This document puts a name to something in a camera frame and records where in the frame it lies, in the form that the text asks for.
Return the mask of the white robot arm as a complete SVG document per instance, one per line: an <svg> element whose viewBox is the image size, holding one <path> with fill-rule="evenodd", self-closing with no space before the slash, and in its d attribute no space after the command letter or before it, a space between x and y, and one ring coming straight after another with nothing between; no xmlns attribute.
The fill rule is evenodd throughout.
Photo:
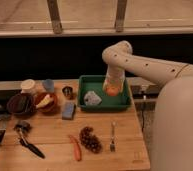
<svg viewBox="0 0 193 171"><path fill-rule="evenodd" d="M151 171L193 171L193 65L137 56L127 41L102 52L108 65L103 88L123 89L130 72L161 87L153 122Z"/></svg>

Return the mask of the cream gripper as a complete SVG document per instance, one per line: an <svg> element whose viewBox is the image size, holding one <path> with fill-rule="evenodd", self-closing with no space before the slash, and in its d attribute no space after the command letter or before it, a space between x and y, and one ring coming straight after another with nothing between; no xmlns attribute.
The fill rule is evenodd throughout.
<svg viewBox="0 0 193 171"><path fill-rule="evenodd" d="M125 89L125 71L123 69L108 68L106 79L103 83L103 91L107 92L108 85L120 87L120 93Z"/></svg>

